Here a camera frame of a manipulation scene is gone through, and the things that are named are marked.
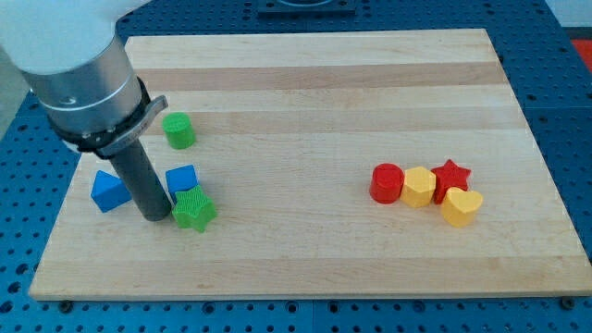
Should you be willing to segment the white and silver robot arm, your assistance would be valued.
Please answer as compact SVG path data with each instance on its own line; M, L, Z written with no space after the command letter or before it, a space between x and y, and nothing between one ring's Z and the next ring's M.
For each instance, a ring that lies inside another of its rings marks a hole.
M140 142L167 108L137 76L117 22L146 0L38 1L1 4L1 45L72 150L109 161L143 217L171 212Z

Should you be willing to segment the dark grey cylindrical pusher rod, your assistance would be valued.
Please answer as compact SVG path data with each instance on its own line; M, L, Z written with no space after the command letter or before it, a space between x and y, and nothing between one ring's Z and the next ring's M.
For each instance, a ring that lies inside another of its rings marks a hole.
M109 161L145 219L160 221L169 216L171 202L139 140L114 154Z

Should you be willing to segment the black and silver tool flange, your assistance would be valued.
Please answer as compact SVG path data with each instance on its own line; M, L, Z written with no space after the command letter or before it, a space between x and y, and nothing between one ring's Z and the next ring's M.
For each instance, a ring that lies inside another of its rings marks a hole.
M164 95L152 99L144 82L137 79L141 99L132 112L113 126L100 131L75 132L65 129L51 115L48 120L51 128L75 152L97 154L102 159L110 159L136 142L150 127L156 116L168 107Z

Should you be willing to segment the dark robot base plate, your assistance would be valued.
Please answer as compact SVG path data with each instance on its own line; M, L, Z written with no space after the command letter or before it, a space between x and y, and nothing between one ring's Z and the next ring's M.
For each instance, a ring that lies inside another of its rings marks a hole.
M357 0L256 0L259 16L353 14Z

